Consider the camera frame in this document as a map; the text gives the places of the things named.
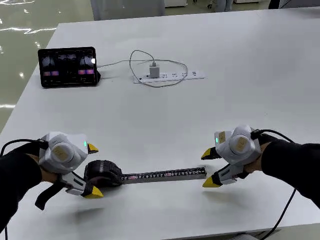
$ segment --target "hand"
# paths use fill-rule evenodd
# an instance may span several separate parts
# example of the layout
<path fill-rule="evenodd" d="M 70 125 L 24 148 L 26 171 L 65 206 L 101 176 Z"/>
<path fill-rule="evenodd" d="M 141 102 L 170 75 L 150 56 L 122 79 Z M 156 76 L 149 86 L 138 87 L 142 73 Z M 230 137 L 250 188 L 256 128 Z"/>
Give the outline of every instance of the hand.
<path fill-rule="evenodd" d="M 33 160 L 35 160 L 37 164 L 39 164 L 39 157 L 38 156 L 35 156 L 35 155 L 32 155 L 32 154 L 27 154 L 27 155 L 29 157 L 31 157 Z M 40 167 L 40 169 L 41 169 L 42 181 L 43 182 L 54 183 L 55 181 L 57 181 L 57 179 L 58 179 L 58 175 L 57 174 L 45 171 L 41 167 Z"/>
<path fill-rule="evenodd" d="M 266 149 L 266 147 L 270 144 L 270 142 L 267 142 L 265 144 L 262 144 L 260 146 L 261 148 L 261 155 L 257 158 L 257 160 L 255 160 L 254 162 L 251 162 L 247 165 L 244 166 L 244 170 L 247 173 L 252 174 L 254 171 L 262 171 L 261 168 L 261 159 L 262 159 L 262 155 L 264 154 L 264 150 Z"/>

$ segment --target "white cable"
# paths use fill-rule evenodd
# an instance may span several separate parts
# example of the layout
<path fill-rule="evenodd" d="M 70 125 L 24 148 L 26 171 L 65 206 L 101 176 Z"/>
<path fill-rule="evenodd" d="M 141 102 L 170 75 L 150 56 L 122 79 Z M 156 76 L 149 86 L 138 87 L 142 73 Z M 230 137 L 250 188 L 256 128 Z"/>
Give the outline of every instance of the white cable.
<path fill-rule="evenodd" d="M 131 62 L 150 62 L 152 60 L 131 60 Z M 97 68 L 102 68 L 102 67 L 106 67 L 106 66 L 112 66 L 112 65 L 116 65 L 116 64 L 120 64 L 120 63 L 123 63 L 123 62 L 129 62 L 129 60 L 121 60 L 121 61 L 117 61 L 117 62 L 114 62 L 114 63 L 109 63 L 109 64 L 105 64 L 105 65 L 100 65 L 100 66 L 97 66 Z"/>
<path fill-rule="evenodd" d="M 148 83 L 145 83 L 145 82 L 142 82 L 140 81 L 140 79 L 137 77 L 137 75 L 135 74 L 134 70 L 132 69 L 132 66 L 131 66 L 131 62 L 133 61 L 132 60 L 132 56 L 135 52 L 141 52 L 141 53 L 144 53 L 144 54 L 147 54 L 149 56 L 151 56 L 152 58 L 152 61 L 155 63 L 155 61 L 162 61 L 162 62 L 170 62 L 170 63 L 175 63 L 175 64 L 180 64 L 182 66 L 185 67 L 185 72 L 186 72 L 186 75 L 183 76 L 183 78 L 181 78 L 180 80 L 178 80 L 177 82 L 175 83 L 170 83 L 170 84 L 166 84 L 166 85 L 160 85 L 160 86 L 156 86 L 156 85 L 151 85 L 151 84 L 148 84 Z M 145 52 L 145 51 L 141 51 L 141 50 L 134 50 L 131 55 L 130 55 L 130 59 L 129 59 L 129 67 L 131 69 L 131 72 L 133 74 L 133 76 L 135 77 L 135 79 L 140 83 L 140 84 L 143 84 L 143 85 L 146 85 L 148 87 L 152 87 L 152 88 L 163 88 L 163 87 L 169 87 L 169 86 L 174 86 L 174 85 L 177 85 L 179 83 L 181 83 L 187 76 L 188 76 L 188 67 L 187 65 L 185 65 L 184 63 L 182 62 L 178 62 L 178 61 L 173 61 L 173 60 L 162 60 L 162 59 L 155 59 L 151 54 Z"/>
<path fill-rule="evenodd" d="M 144 53 L 144 54 L 147 54 L 149 55 L 152 59 L 145 59 L 145 60 L 132 60 L 132 56 L 135 52 L 141 52 L 141 53 Z M 131 62 L 141 62 L 139 64 L 144 64 L 144 63 L 147 63 L 147 62 L 154 62 L 155 61 L 158 61 L 158 62 L 170 62 L 170 63 L 174 63 L 174 64 L 179 64 L 179 65 L 182 65 L 184 66 L 185 68 L 185 72 L 186 72 L 186 75 L 180 79 L 180 80 L 177 80 L 177 82 L 175 83 L 171 83 L 171 84 L 166 84 L 166 85 L 161 85 L 161 86 L 155 86 L 155 85 L 151 85 L 151 84 L 148 84 L 148 83 L 145 83 L 145 82 L 142 82 L 139 80 L 139 78 L 137 77 L 137 75 L 135 74 L 132 66 L 131 66 Z M 155 59 L 151 54 L 145 52 L 145 51 L 142 51 L 142 50 L 134 50 L 131 55 L 130 55 L 130 59 L 129 60 L 121 60 L 121 61 L 116 61 L 116 62 L 113 62 L 113 63 L 109 63 L 109 64 L 104 64 L 104 65 L 100 65 L 100 66 L 97 66 L 97 68 L 102 68 L 102 67 L 107 67 L 107 66 L 112 66 L 112 65 L 116 65 L 116 64 L 120 64 L 120 63 L 124 63 L 124 62 L 129 62 L 129 67 L 131 69 L 131 72 L 133 74 L 133 76 L 136 78 L 136 80 L 140 83 L 140 84 L 143 84 L 143 85 L 146 85 L 146 86 L 149 86 L 149 87 L 152 87 L 152 88 L 163 88 L 163 87 L 169 87 L 169 86 L 174 86 L 174 85 L 177 85 L 179 83 L 181 83 L 187 76 L 188 76 L 188 67 L 187 65 L 185 65 L 184 63 L 182 62 L 178 62 L 178 61 L 173 61 L 173 60 L 168 60 L 168 59 Z"/>

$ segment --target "tape measure blade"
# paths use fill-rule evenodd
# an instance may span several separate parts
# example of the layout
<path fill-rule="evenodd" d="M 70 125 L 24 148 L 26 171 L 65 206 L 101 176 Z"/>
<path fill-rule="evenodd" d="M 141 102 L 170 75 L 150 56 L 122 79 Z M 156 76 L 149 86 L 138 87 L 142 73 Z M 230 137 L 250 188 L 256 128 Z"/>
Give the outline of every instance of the tape measure blade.
<path fill-rule="evenodd" d="M 204 167 L 123 174 L 122 184 L 186 181 L 206 178 Z"/>

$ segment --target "tape measure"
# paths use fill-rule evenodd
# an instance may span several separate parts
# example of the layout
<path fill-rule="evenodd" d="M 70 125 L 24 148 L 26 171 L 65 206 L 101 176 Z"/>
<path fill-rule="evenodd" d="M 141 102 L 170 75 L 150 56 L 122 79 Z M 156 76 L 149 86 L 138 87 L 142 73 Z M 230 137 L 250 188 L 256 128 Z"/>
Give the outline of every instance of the tape measure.
<path fill-rule="evenodd" d="M 123 174 L 114 162 L 107 160 L 89 162 L 84 171 L 84 179 L 98 188 L 116 187 L 122 184 L 205 179 L 206 175 L 204 167 Z"/>

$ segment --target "power strip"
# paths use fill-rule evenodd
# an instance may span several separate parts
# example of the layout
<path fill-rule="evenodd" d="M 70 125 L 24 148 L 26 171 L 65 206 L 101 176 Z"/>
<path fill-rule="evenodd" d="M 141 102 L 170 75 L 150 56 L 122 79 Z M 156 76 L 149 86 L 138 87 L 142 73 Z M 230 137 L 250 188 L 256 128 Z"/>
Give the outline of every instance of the power strip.
<path fill-rule="evenodd" d="M 175 72 L 160 72 L 160 78 L 150 78 L 149 74 L 138 76 L 138 79 L 143 83 L 156 83 L 156 82 L 167 82 L 181 80 L 187 73 L 185 71 Z M 184 80 L 189 79 L 204 79 L 205 75 L 200 71 L 188 71 L 188 75 Z M 133 83 L 138 84 L 138 80 L 134 78 Z"/>

